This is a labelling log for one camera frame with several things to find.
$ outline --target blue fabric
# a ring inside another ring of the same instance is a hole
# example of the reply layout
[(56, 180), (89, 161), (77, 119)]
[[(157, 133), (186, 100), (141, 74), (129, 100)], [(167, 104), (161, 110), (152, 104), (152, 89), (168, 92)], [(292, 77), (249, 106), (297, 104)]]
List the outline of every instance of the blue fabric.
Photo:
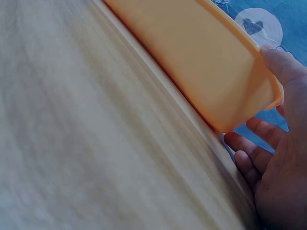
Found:
[[(263, 8), (273, 14), (283, 29), (283, 40), (280, 45), (291, 52), (296, 59), (307, 65), (307, 1), (305, 0), (212, 0), (232, 19), (242, 10), (248, 8)], [(271, 122), (288, 131), (287, 123), (278, 112), (273, 109), (263, 111), (256, 117)], [(259, 137), (251, 133), (246, 125), (235, 130), (238, 134), (248, 138), (257, 145), (273, 152)]]

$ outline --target orange plastic lid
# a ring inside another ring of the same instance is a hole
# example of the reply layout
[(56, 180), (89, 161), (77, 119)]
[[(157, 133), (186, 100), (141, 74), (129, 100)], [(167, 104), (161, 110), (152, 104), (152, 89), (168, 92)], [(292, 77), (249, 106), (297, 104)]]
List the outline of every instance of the orange plastic lid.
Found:
[(210, 0), (106, 0), (195, 109), (232, 131), (283, 100), (252, 38)]

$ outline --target hand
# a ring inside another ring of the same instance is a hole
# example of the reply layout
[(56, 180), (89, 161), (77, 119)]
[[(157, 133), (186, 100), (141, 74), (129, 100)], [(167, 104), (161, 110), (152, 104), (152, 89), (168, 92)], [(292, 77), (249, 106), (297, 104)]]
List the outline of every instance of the hand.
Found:
[(255, 195), (258, 215), (268, 228), (307, 229), (307, 68), (287, 52), (263, 47), (266, 66), (284, 87), (277, 110), (289, 132), (258, 118), (247, 127), (275, 154), (235, 133), (225, 135), (238, 169)]

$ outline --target wooden surface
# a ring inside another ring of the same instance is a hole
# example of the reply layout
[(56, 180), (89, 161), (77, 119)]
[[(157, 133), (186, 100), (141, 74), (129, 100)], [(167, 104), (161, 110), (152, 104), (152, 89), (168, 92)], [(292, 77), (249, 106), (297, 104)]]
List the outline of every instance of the wooden surface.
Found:
[(257, 228), (227, 151), (95, 2), (0, 1), (0, 229)]

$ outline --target blue bedsheet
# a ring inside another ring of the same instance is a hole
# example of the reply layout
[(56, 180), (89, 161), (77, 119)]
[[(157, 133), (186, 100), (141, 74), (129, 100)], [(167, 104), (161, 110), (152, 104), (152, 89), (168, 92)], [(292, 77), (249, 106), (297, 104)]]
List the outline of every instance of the blue bedsheet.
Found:
[[(291, 52), (307, 65), (307, 1), (305, 0), (212, 0), (261, 46), (269, 44)], [(275, 109), (256, 117), (288, 131), (286, 121)], [(263, 148), (273, 151), (245, 125), (235, 130)]]

